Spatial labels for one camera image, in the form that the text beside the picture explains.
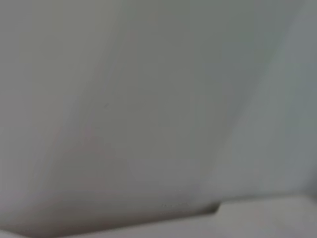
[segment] white wall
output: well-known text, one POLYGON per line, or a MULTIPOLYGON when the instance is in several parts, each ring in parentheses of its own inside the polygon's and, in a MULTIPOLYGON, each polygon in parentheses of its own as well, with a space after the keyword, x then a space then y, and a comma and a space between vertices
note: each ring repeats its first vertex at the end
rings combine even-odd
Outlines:
POLYGON ((0 2, 0 227, 54 236, 303 190, 317 139, 304 3, 0 2))

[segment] white panel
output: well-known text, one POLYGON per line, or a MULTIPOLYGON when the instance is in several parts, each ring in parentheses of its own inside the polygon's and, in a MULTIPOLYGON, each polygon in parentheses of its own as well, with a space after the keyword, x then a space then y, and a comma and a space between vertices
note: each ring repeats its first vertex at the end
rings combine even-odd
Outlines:
POLYGON ((317 135, 304 3, 1 1, 0 227, 54 236, 303 190, 317 135))

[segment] white surface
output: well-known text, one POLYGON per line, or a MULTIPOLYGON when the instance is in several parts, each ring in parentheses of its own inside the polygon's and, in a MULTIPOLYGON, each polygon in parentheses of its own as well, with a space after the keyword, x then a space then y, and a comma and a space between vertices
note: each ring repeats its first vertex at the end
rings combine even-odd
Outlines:
POLYGON ((316 13, 314 0, 0 1, 0 227, 54 236, 304 190, 316 13))
POLYGON ((317 206, 304 197, 223 204, 203 216, 71 238, 313 238, 317 206))

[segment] gray wall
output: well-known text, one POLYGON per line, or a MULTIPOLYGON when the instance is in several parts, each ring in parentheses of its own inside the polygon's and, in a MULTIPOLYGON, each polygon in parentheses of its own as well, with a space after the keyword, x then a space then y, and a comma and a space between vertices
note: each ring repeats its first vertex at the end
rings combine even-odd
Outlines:
POLYGON ((305 190, 312 0, 0 2, 0 227, 45 237, 305 190))

